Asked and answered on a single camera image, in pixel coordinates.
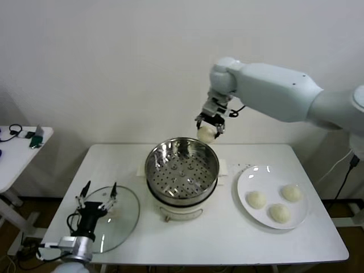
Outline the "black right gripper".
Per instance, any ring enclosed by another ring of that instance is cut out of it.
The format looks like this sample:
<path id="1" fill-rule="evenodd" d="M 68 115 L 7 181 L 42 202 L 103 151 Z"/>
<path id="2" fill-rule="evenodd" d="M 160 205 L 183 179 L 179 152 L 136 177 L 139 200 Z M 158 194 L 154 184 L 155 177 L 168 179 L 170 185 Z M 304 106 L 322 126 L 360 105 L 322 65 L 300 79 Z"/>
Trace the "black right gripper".
<path id="1" fill-rule="evenodd" d="M 210 125 L 215 125 L 215 127 L 216 127 L 216 134 L 214 136 L 215 139 L 217 139 L 220 135 L 222 135 L 225 132 L 225 120 L 219 114 L 215 114 L 212 117 L 205 113 L 200 113 L 196 117 L 195 121 L 196 121 L 196 127 L 198 130 L 201 127 L 202 121 L 204 121 Z"/>

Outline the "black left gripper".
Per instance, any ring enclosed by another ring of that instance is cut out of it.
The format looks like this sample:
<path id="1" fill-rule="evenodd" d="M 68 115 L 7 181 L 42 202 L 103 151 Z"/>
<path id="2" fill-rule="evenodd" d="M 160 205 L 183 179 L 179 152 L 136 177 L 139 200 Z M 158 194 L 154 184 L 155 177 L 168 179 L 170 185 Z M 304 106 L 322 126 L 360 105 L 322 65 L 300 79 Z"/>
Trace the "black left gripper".
<path id="1" fill-rule="evenodd" d="M 117 196 L 117 183 L 114 183 L 110 197 L 106 202 L 94 202 L 87 201 L 85 198 L 90 187 L 90 181 L 83 187 L 81 193 L 76 196 L 77 209 L 81 216 L 80 222 L 75 230 L 75 237 L 94 237 L 94 231 L 96 229 L 97 222 L 100 218 L 107 215 L 107 211 L 110 210 L 116 203 Z"/>

